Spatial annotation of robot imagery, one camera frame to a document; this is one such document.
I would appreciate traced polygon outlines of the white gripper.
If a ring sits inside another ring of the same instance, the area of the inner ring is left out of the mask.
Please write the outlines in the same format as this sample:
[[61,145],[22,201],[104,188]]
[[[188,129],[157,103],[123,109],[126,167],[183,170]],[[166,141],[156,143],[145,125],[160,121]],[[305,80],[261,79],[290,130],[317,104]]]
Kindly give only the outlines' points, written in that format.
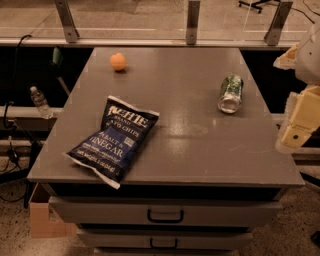
[[282,70],[295,68],[299,80],[314,84],[300,93],[291,92],[286,102],[275,147],[281,153],[292,154],[320,127],[320,20],[302,37],[299,46],[296,44],[277,57],[273,66]]

